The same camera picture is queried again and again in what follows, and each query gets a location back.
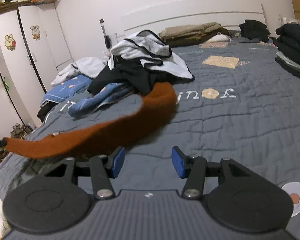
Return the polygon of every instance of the wardrobe handle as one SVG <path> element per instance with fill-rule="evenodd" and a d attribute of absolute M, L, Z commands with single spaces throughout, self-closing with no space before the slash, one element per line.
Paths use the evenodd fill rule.
<path fill-rule="evenodd" d="M 30 65 L 32 66 L 32 63 L 31 63 L 30 57 L 29 57 L 29 56 L 27 56 L 27 57 L 28 57 L 28 59 L 29 59 Z"/>
<path fill-rule="evenodd" d="M 34 57 L 34 61 L 37 62 L 37 58 L 35 57 L 35 54 L 32 53 L 33 57 Z"/>

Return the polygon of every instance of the quilted bedspread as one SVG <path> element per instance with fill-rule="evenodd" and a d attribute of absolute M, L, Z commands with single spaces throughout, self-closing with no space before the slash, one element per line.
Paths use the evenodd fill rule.
<path fill-rule="evenodd" d="M 196 79 L 174 85 L 178 107 L 172 121 L 128 149 L 119 177 L 112 180 L 116 193 L 121 189 L 181 191 L 185 180 L 174 170 L 173 146 L 212 162 L 230 157 L 293 194 L 294 213 L 287 229 L 300 239 L 300 79 L 274 61 L 277 49 L 271 44 L 232 41 L 173 51 Z M 86 92 L 69 101 L 83 96 Z M 73 119 L 67 113 L 70 103 L 65 107 L 64 102 L 27 139 L 111 120 L 136 111 L 140 104 L 140 97 L 132 95 Z M 1 199 L 55 161 L 10 154 L 0 165 Z M 91 190 L 89 178 L 79 182 L 86 191 Z M 217 184 L 217 179 L 208 179 L 204 192 Z"/>

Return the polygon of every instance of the wardrobe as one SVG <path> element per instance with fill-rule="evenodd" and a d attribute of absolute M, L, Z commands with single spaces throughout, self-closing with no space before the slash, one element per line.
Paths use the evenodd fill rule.
<path fill-rule="evenodd" d="M 0 72 L 25 124 L 41 125 L 40 102 L 72 62 L 53 3 L 0 14 Z"/>

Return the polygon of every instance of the cartoon mouse sticker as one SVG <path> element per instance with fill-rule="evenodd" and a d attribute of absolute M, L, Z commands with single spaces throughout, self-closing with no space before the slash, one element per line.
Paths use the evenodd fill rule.
<path fill-rule="evenodd" d="M 37 41 L 40 40 L 40 30 L 39 30 L 39 26 L 31 26 L 30 29 L 32 30 L 32 35 L 33 38 Z"/>
<path fill-rule="evenodd" d="M 16 49 L 16 41 L 13 39 L 12 34 L 6 35 L 4 38 L 6 40 L 4 45 L 7 47 L 7 49 L 9 49 L 9 50 Z"/>

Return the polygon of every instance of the headboard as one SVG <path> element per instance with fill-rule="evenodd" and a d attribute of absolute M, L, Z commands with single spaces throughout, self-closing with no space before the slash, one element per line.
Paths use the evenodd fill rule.
<path fill-rule="evenodd" d="M 145 8 L 121 17 L 125 35 L 144 29 L 159 33 L 166 27 L 219 22 L 239 30 L 246 19 L 266 23 L 260 0 L 182 0 Z"/>

